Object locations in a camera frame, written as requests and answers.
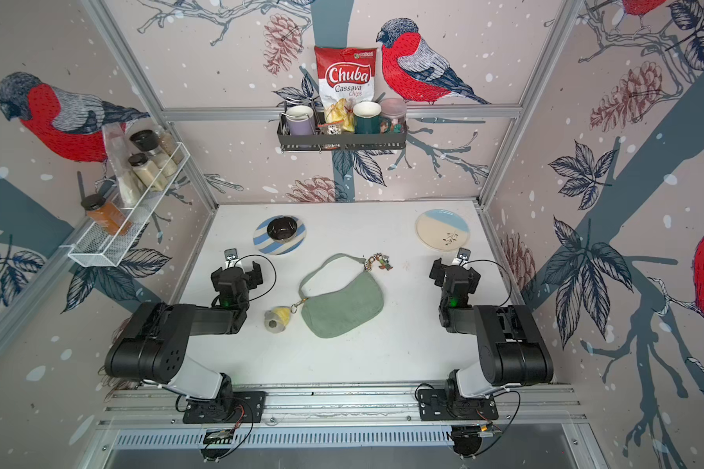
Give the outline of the yellow plush keychain decoration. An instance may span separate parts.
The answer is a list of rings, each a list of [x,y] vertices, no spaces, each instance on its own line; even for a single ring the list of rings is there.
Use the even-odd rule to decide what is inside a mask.
[[[275,307],[270,311],[267,311],[264,314],[265,328],[273,334],[279,334],[284,332],[293,317],[296,315],[296,313],[304,303],[305,299],[302,299],[289,306]]]

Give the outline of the red fox figure keychain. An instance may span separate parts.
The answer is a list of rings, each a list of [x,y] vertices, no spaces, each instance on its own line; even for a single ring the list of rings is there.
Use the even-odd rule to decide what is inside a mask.
[[[365,261],[364,269],[366,272],[370,272],[373,268],[387,272],[393,269],[389,262],[389,257],[382,253],[376,253]]]

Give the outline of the green corduroy shoulder bag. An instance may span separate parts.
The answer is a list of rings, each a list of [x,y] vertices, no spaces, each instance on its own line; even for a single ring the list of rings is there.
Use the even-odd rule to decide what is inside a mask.
[[[320,295],[308,295],[304,287],[336,260],[346,258],[362,265],[360,273],[348,285]],[[299,283],[300,314],[317,337],[340,337],[376,318],[384,307],[383,290],[372,275],[375,257],[359,258],[345,253],[330,256],[318,269]]]

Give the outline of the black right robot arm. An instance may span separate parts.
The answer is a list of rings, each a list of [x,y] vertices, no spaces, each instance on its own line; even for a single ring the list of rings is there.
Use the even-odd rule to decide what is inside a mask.
[[[429,277],[441,290],[440,324],[447,332],[473,336],[478,348],[473,365],[450,373],[447,389],[453,398],[482,399],[505,387],[553,380],[551,354],[526,306],[469,304],[480,280],[473,269],[437,259]]]

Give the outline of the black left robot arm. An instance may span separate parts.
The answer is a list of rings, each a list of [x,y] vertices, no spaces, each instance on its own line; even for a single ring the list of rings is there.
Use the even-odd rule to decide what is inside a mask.
[[[229,406],[231,378],[187,354],[190,339],[234,335],[248,318],[250,293],[263,285],[261,266],[245,269],[240,260],[211,276],[216,297],[205,306],[144,303],[117,336],[105,359],[107,376],[158,385],[192,402]]]

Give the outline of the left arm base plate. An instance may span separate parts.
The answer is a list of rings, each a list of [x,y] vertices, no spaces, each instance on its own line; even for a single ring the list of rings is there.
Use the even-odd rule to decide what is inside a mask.
[[[235,392],[229,399],[214,401],[187,400],[183,412],[184,424],[259,423],[265,408],[267,393],[262,391]]]

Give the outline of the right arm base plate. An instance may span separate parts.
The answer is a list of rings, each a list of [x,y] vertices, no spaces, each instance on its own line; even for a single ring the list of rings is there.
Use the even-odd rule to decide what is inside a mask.
[[[466,399],[459,394],[451,397],[445,389],[419,386],[414,397],[422,421],[494,421],[499,418],[493,399]]]

